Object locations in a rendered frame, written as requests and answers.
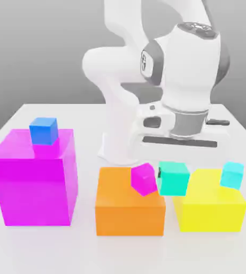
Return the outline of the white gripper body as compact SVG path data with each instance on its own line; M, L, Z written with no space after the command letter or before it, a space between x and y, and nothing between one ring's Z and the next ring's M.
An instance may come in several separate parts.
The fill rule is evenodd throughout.
M230 156L227 132L206 132L190 140L147 136L137 145L139 159L183 162L188 165L222 165Z

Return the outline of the small teal cube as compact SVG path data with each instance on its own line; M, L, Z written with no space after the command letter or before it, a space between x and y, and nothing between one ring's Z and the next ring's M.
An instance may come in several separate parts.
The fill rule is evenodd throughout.
M161 196L185 196L190 172L185 163L160 161L157 187Z

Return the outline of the small magenta cube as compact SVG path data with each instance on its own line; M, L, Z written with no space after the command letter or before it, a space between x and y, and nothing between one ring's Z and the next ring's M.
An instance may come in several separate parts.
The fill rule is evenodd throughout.
M142 196L157 191L155 171L150 163L131 168L131 186Z

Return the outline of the small cyan cube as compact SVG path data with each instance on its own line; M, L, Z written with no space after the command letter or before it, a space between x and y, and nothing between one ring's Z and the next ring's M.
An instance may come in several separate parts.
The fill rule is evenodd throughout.
M236 162L227 162L222 168L220 185L239 190L243 180L244 165Z

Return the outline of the small blue cube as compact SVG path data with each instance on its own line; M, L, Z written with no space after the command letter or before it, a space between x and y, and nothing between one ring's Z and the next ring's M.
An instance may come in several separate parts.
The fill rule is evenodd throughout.
M32 144L53 145L58 139L57 118L37 117L29 125Z

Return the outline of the large yellow box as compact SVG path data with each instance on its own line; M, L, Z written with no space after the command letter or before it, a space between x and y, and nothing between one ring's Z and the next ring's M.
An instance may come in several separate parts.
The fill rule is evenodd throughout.
M173 197L181 232L239 232L246 200L239 190L220 186L220 169L197 169L185 196Z

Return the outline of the large orange box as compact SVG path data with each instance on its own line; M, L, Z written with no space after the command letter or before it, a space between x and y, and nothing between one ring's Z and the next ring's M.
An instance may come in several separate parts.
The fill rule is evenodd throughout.
M102 167L95 201L97 236L162 236L166 204L157 191L140 195L131 168Z

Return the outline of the large magenta box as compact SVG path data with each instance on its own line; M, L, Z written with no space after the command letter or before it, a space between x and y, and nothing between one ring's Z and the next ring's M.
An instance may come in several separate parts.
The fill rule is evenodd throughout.
M0 143L0 207L7 226L69 226L78 195L74 132L50 146L14 129Z

